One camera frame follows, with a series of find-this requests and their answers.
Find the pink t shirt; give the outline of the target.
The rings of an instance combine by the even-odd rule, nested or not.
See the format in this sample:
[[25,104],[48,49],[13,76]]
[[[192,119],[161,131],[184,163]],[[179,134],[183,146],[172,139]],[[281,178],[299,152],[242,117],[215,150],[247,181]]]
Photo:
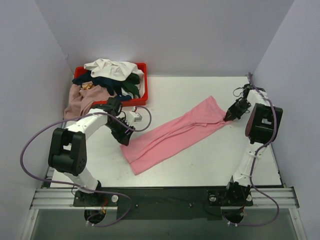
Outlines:
[[209,96],[184,115],[166,122],[120,147],[134,175],[191,147],[228,123],[226,112]]

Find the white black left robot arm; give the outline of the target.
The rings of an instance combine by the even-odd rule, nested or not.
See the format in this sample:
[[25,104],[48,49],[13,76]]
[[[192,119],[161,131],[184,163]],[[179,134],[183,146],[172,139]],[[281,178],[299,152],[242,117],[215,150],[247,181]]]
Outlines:
[[56,128],[52,133],[48,165],[67,176],[82,193],[91,206],[98,206],[103,200],[101,183],[87,169],[87,140],[99,128],[106,126],[121,145],[128,146],[134,116],[119,117],[123,105],[116,98],[109,98],[106,104],[96,104],[88,114],[67,128]]

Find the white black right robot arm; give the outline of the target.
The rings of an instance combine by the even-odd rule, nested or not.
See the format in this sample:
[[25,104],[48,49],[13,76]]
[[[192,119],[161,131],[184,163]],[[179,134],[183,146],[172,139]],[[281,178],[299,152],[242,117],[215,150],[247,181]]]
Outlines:
[[223,120],[239,120],[247,111],[250,111],[245,127],[248,143],[237,170],[223,192],[223,199],[229,205],[247,200],[256,164],[267,146],[276,139],[283,115],[283,109],[271,103],[263,88],[256,88],[250,83],[242,87],[242,94],[228,108]]

